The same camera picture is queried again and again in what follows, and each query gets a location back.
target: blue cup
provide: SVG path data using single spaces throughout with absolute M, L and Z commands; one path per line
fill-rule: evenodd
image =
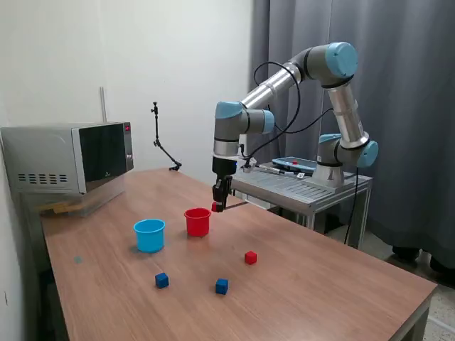
M 157 252 L 164 247 L 164 227 L 160 219 L 145 219 L 134 224 L 137 249 L 142 252 Z

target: black stand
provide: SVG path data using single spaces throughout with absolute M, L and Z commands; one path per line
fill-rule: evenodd
M 158 107 L 156 106 L 156 102 L 154 102 L 154 108 L 150 109 L 152 113 L 155 113 L 155 141 L 154 145 L 155 147 L 159 147 L 171 160 L 174 162 L 176 165 L 174 167 L 169 167 L 170 171 L 178 171 L 182 164 L 178 162 L 175 158 L 173 158 L 167 151 L 164 149 L 164 147 L 161 145 L 161 142 L 159 141 L 158 138 Z

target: blue joint cap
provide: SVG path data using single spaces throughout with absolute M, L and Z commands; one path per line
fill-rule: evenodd
M 376 141 L 370 141 L 363 149 L 360 158 L 357 160 L 357 167 L 365 168 L 374 164 L 379 153 L 379 145 Z
M 263 134 L 272 132 L 275 126 L 275 116 L 269 110 L 264 110 L 264 128 L 262 129 Z
M 326 63 L 336 77 L 350 77 L 357 70 L 357 51 L 350 43 L 332 43 L 326 50 Z
M 324 134 L 319 136 L 319 143 L 322 144 L 326 141 L 336 140 L 341 137 L 341 134 Z
M 218 102 L 216 104 L 215 118 L 230 119 L 242 113 L 242 103 L 240 102 Z

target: white wall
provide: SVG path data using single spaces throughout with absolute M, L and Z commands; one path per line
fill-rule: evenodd
M 251 77 L 250 0 L 100 0 L 108 118 L 132 123 L 134 167 L 169 167 L 212 183 L 213 128 L 219 101 L 239 101 Z
M 105 70 L 97 0 L 0 6 L 0 92 L 11 124 L 101 121 Z
M 0 126 L 8 119 L 0 97 Z M 0 150 L 0 340 L 33 340 L 36 278 L 6 179 Z

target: blue cube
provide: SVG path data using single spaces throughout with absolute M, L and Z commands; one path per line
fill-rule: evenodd
M 155 284 L 158 288 L 162 289 L 169 285 L 169 277 L 164 272 L 155 275 Z
M 225 295 L 228 291 L 228 280 L 227 279 L 223 279 L 223 278 L 219 278 L 217 281 L 216 281 L 216 285 L 215 285 L 215 292 L 216 293 L 219 293 L 221 295 Z

